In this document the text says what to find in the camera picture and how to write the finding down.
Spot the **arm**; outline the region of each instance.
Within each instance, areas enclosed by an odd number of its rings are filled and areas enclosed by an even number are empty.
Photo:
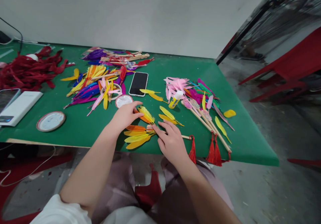
[[[168,135],[157,126],[153,129],[159,136],[158,144],[165,157],[175,166],[192,199],[200,223],[241,223],[229,206],[190,160],[180,130],[171,122],[159,122]]]
[[[117,110],[60,191],[63,202],[80,204],[91,217],[106,185],[119,134],[136,118],[144,115],[133,114],[138,104],[142,103],[135,101]]]

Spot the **white power bank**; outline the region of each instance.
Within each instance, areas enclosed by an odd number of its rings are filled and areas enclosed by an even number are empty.
[[[16,126],[31,107],[43,95],[41,92],[25,91],[0,114],[0,125]]]

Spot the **left hand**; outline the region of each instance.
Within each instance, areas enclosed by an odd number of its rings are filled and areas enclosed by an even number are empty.
[[[127,126],[131,125],[135,119],[144,116],[143,113],[134,114],[136,106],[142,104],[143,103],[140,101],[134,101],[130,104],[123,105],[116,111],[109,124],[111,124],[113,128],[115,128],[120,133]]]

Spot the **hand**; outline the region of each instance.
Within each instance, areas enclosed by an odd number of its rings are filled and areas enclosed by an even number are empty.
[[[142,105],[142,104],[143,103],[140,101],[134,101],[130,104],[123,105],[116,111],[116,113],[114,114],[114,117],[112,118],[109,124],[111,124],[113,128],[115,128],[120,133],[127,126],[131,125],[135,119],[144,116],[143,113],[134,114],[134,110],[136,110],[136,106]]]
[[[158,144],[164,156],[176,167],[186,161],[191,161],[180,130],[171,122],[164,120],[158,124],[166,129],[167,134],[160,130],[156,125],[153,129],[159,136]]]

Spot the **bottle cap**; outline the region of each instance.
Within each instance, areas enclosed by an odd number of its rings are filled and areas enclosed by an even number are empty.
[[[184,95],[183,91],[178,90],[178,91],[176,92],[176,94],[174,95],[174,98],[177,99],[177,100],[179,100],[179,99],[181,99],[181,98],[183,97],[183,95]]]

